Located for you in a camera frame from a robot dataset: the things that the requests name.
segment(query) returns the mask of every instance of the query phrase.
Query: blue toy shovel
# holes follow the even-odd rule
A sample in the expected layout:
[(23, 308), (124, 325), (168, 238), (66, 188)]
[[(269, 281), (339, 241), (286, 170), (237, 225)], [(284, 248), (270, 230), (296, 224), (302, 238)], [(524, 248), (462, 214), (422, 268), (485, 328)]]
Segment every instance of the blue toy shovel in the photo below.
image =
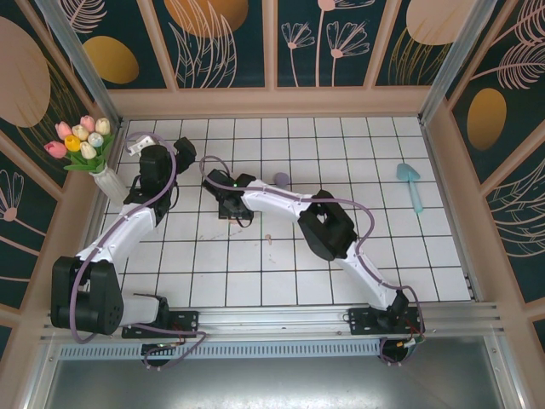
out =
[(415, 181), (420, 180), (420, 175), (408, 164), (398, 164), (398, 179), (401, 181), (407, 181), (409, 183), (410, 200), (412, 201), (412, 207), (415, 209), (415, 213), (418, 214), (423, 211), (422, 202), (420, 196), (416, 190)]

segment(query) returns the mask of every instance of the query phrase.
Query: tulip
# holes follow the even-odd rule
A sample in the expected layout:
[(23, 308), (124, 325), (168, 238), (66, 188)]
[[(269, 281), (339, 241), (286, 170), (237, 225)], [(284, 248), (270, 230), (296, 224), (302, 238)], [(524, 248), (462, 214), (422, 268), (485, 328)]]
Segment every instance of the tulip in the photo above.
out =
[(80, 141), (87, 141), (89, 131), (82, 125), (72, 126), (72, 134), (77, 136)]
[(95, 131), (101, 135), (110, 135), (110, 121), (106, 118), (96, 120)]
[(85, 115), (84, 117), (82, 117), (79, 120), (79, 124), (82, 125), (89, 132), (93, 132), (95, 130), (95, 120), (89, 115)]
[(65, 138), (65, 147), (70, 152), (77, 152), (79, 151), (79, 146), (81, 145), (81, 141), (74, 135), (69, 135)]
[(93, 132), (91, 135), (89, 135), (89, 138), (87, 138), (87, 142), (92, 147), (101, 147), (104, 143), (104, 138), (101, 134)]
[(66, 122), (55, 124), (54, 128), (57, 130), (57, 135), (62, 141), (64, 141), (67, 136), (72, 134), (72, 129)]
[(95, 149), (89, 145), (88, 142), (82, 142), (81, 144), (82, 156), (85, 159), (92, 159), (96, 156)]
[(44, 148), (55, 159), (62, 159), (66, 155), (66, 147), (57, 141), (48, 143)]

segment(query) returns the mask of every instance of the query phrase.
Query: gray floor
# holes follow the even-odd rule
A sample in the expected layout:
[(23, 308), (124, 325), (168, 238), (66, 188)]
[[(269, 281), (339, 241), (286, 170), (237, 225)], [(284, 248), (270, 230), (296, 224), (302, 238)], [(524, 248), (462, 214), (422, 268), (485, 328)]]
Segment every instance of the gray floor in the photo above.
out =
[(375, 356), (187, 360), (165, 372), (137, 361), (65, 361), (47, 408), (498, 408), (485, 346), (431, 339), (402, 367)]

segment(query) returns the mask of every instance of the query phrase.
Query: yellow tulip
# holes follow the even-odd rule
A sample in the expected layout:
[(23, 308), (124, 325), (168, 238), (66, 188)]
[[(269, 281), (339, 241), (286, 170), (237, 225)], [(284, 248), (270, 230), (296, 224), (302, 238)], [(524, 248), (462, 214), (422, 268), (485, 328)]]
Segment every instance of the yellow tulip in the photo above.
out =
[(69, 135), (65, 138), (65, 147), (70, 152), (77, 152), (79, 151), (81, 141), (74, 135)]

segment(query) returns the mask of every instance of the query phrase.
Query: white tulip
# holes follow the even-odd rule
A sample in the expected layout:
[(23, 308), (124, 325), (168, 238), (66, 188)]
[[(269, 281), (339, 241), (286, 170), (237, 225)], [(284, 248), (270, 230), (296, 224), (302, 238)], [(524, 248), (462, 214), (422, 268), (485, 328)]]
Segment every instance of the white tulip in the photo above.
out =
[(101, 135), (110, 135), (110, 121), (106, 118), (97, 119), (95, 122), (95, 132)]
[(87, 142), (92, 147), (101, 147), (102, 144), (104, 143), (104, 138), (102, 137), (101, 134), (97, 132), (93, 132), (91, 135), (89, 135), (89, 138), (87, 138)]
[(80, 145), (80, 150), (83, 158), (85, 159), (92, 159), (96, 156), (95, 149), (90, 146), (88, 142), (82, 142), (82, 144)]
[(72, 126), (72, 134), (80, 141), (87, 141), (89, 131), (83, 125)]

